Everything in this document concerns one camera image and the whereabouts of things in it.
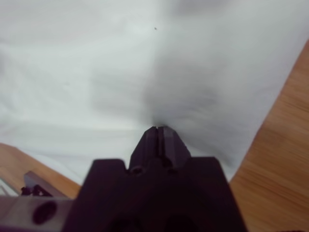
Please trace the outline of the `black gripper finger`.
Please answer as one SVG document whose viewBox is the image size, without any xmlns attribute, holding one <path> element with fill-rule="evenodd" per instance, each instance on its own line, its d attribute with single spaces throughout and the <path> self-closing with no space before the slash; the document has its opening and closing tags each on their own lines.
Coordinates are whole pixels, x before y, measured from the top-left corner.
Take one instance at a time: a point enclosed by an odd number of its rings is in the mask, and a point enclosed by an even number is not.
<svg viewBox="0 0 309 232">
<path fill-rule="evenodd" d="M 162 159 L 164 167 L 179 169 L 191 158 L 188 148 L 172 128 L 167 126 L 158 127 L 157 136 L 159 157 Z"/>
<path fill-rule="evenodd" d="M 147 168 L 157 154 L 157 127 L 150 127 L 144 132 L 130 157 L 129 169 Z"/>
</svg>

